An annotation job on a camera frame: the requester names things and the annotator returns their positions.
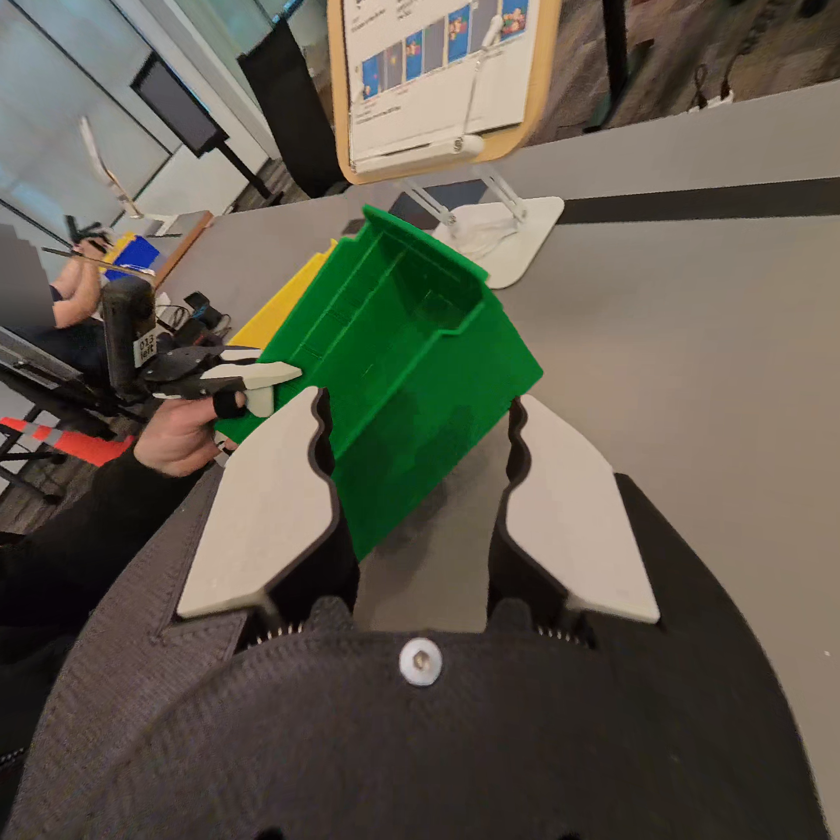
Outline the yellow plastic bin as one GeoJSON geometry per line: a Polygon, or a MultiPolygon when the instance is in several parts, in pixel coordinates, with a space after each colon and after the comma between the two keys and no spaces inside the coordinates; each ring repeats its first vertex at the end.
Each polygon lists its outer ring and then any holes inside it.
{"type": "Polygon", "coordinates": [[[323,268],[338,241],[331,239],[330,246],[313,255],[278,292],[247,321],[245,326],[229,337],[227,343],[237,347],[265,350],[281,325],[323,268]]]}

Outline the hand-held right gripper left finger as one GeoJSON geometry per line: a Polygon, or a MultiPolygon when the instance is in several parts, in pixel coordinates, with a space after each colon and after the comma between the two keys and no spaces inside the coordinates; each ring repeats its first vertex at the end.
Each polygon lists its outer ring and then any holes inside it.
{"type": "Polygon", "coordinates": [[[329,391],[306,387],[230,456],[176,607],[305,621],[325,595],[353,607],[360,573],[333,482],[329,391]]]}

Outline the orange red bar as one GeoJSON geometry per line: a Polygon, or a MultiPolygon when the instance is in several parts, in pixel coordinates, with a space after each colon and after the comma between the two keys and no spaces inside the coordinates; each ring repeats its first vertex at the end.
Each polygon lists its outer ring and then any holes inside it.
{"type": "Polygon", "coordinates": [[[102,467],[128,451],[134,436],[123,440],[104,440],[72,430],[61,430],[42,424],[31,423],[23,419],[3,416],[3,431],[15,431],[47,445],[56,452],[74,457],[95,467],[102,467]]]}

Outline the blue plastic bin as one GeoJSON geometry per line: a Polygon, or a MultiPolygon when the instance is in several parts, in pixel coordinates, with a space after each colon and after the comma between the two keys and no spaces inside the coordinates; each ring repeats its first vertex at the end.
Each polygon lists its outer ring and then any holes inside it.
{"type": "Polygon", "coordinates": [[[153,277],[153,266],[160,255],[160,250],[149,239],[128,233],[115,241],[103,261],[111,266],[128,267],[153,277]]]}

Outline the black monitor on stand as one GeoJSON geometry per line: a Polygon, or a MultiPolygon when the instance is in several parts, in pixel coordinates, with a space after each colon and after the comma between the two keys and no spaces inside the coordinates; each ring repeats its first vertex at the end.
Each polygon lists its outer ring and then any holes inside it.
{"type": "Polygon", "coordinates": [[[130,89],[197,159],[219,151],[263,199],[272,199],[268,186],[229,147],[227,132],[156,52],[144,61],[130,89]]]}

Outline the black office chair back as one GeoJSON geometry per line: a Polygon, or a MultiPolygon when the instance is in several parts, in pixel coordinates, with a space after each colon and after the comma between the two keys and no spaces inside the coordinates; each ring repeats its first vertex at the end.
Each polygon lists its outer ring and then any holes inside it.
{"type": "Polygon", "coordinates": [[[309,198],[344,192],[333,127],[286,19],[237,62],[291,180],[309,198]]]}

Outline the person's left hand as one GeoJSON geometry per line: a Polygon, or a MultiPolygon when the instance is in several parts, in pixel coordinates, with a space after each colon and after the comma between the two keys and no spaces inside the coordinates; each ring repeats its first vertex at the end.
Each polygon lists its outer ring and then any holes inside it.
{"type": "Polygon", "coordinates": [[[221,453],[215,439],[217,412],[211,396],[167,398],[156,408],[133,445],[142,466],[183,478],[208,466],[221,453]]]}

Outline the printed paper sheet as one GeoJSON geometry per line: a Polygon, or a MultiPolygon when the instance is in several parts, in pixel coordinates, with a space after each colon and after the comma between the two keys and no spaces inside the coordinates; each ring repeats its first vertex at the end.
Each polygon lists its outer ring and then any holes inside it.
{"type": "Polygon", "coordinates": [[[519,124],[544,5],[342,2],[350,161],[519,124]]]}

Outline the wooden document holder board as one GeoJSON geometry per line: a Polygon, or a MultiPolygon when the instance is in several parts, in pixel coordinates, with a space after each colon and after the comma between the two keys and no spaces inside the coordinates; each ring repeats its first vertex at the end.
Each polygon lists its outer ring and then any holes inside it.
{"type": "Polygon", "coordinates": [[[468,165],[494,164],[523,146],[535,133],[550,91],[553,54],[559,33],[559,1],[545,2],[539,16],[538,41],[528,87],[526,115],[506,129],[456,140],[427,144],[398,154],[387,154],[359,169],[350,161],[349,84],[344,57],[342,8],[340,1],[328,2],[329,55],[332,73],[333,117],[339,164],[346,179],[355,186],[431,175],[468,165]]]}

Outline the green plastic bin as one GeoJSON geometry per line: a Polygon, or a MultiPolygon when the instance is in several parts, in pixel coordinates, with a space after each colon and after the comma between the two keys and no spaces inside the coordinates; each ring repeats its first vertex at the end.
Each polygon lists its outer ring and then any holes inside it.
{"type": "Polygon", "coordinates": [[[329,392],[337,487],[364,560],[543,376],[487,272],[371,206],[259,357],[329,392]]]}

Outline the black pole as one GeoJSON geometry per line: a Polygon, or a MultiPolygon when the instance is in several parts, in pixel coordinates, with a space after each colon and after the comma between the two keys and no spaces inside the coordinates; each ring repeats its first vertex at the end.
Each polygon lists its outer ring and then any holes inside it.
{"type": "Polygon", "coordinates": [[[613,119],[655,45],[653,38],[628,44],[625,5],[624,1],[602,1],[608,92],[583,127],[583,134],[599,132],[613,119]]]}

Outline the person's left forearm black sleeve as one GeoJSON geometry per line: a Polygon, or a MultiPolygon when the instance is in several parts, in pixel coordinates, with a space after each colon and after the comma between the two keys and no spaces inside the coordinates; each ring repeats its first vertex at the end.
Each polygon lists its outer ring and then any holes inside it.
{"type": "Polygon", "coordinates": [[[165,476],[132,450],[101,467],[68,509],[2,548],[2,630],[84,624],[207,470],[165,476]]]}

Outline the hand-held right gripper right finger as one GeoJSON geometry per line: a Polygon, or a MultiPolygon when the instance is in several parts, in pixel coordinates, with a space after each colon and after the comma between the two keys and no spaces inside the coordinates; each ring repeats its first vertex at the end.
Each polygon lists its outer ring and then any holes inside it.
{"type": "Polygon", "coordinates": [[[488,613],[518,599],[535,624],[571,624],[581,613],[657,624],[654,590],[608,461],[532,395],[511,405],[508,439],[488,613]]]}

